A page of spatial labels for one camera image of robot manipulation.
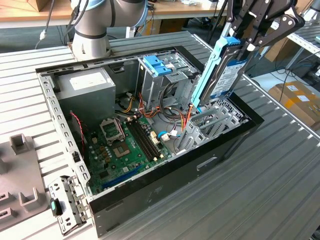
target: open computer tower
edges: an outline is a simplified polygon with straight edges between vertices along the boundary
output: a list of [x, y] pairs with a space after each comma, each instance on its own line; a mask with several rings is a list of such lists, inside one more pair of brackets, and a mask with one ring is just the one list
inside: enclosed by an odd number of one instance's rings
[[182, 46], [37, 69], [73, 176], [49, 186], [63, 235], [98, 237], [203, 175], [263, 122], [235, 93], [194, 108], [204, 65]]

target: table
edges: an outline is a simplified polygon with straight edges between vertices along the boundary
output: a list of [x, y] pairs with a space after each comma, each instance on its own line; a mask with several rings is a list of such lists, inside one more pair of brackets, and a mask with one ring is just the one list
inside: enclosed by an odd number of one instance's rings
[[[175, 32], [110, 41], [113, 52], [182, 45], [205, 63], [212, 48]], [[35, 68], [73, 62], [55, 47], [0, 54], [0, 141], [32, 136], [45, 188], [70, 174]], [[236, 94], [264, 123], [229, 159], [104, 236], [105, 240], [308, 239], [320, 224], [320, 138], [247, 76]], [[88, 221], [62, 237], [51, 210], [3, 232], [0, 239], [96, 239]]]
[[[41, 12], [27, 11], [16, 8], [0, 6], [0, 29], [23, 28], [45, 26], [49, 14], [51, 2], [44, 7]], [[211, 17], [215, 12], [215, 5], [187, 6], [180, 1], [167, 2], [160, 1], [154, 3], [154, 19], [176, 19], [176, 18], [195, 18]], [[56, 0], [49, 25], [67, 25], [70, 20], [72, 9], [67, 0]]]

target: aluminum workbench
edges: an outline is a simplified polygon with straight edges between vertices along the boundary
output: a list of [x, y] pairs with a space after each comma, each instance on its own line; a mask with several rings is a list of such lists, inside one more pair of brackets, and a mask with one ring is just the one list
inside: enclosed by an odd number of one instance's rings
[[[115, 54], [182, 45], [205, 63], [212, 48], [188, 32], [110, 41]], [[0, 55], [0, 142], [32, 136], [43, 184], [69, 175], [35, 68], [73, 62], [66, 47]], [[235, 154], [106, 234], [106, 240], [307, 240], [320, 225], [320, 138], [244, 77], [235, 91], [264, 118]], [[62, 237], [51, 210], [0, 239], [96, 238], [91, 222]]]
[[[276, 30], [279, 27], [279, 21], [279, 19], [273, 21], [271, 27]], [[304, 50], [309, 51], [320, 58], [320, 43], [316, 41], [317, 36], [320, 36], [320, 21], [312, 24], [310, 22], [306, 22], [302, 28], [286, 36], [301, 47], [286, 66], [287, 69], [295, 63]]]

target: expansion slot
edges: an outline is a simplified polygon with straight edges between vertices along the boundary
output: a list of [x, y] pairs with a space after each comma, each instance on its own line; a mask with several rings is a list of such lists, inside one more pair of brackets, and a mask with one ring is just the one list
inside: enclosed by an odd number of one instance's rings
[[126, 125], [133, 135], [134, 139], [139, 144], [139, 147], [145, 154], [146, 158], [149, 161], [153, 161], [154, 158], [159, 158], [160, 153], [158, 152], [158, 149], [155, 147], [155, 145], [151, 142], [151, 140], [146, 135], [144, 129], [141, 127], [141, 125], [136, 122], [130, 122]]
[[107, 188], [110, 188], [114, 185], [117, 185], [118, 183], [121, 183], [123, 182], [124, 180], [127, 180], [128, 178], [131, 178], [132, 176], [136, 175], [138, 173], [138, 170], [142, 167], [142, 165], [136, 167], [135, 169], [121, 175], [121, 176], [118, 176], [117, 178], [111, 180], [111, 181], [108, 181], [104, 184], [102, 184], [102, 189], [107, 189]]

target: green circuit board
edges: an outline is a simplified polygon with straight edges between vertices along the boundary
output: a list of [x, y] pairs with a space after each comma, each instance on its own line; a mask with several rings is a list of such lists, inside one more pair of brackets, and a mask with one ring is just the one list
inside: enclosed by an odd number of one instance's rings
[[[137, 122], [144, 128], [145, 135], [151, 139], [152, 129], [147, 119], [142, 117]], [[94, 195], [171, 157], [170, 151], [160, 143], [154, 146], [162, 157], [157, 160], [148, 159], [127, 124], [127, 122], [120, 123], [125, 139], [114, 141], [111, 146], [107, 145], [106, 138], [99, 127], [94, 132], [85, 134], [89, 145], [88, 160], [86, 161], [91, 176], [89, 186]], [[103, 130], [107, 135], [110, 133], [110, 136], [117, 134], [112, 124], [103, 126]]]

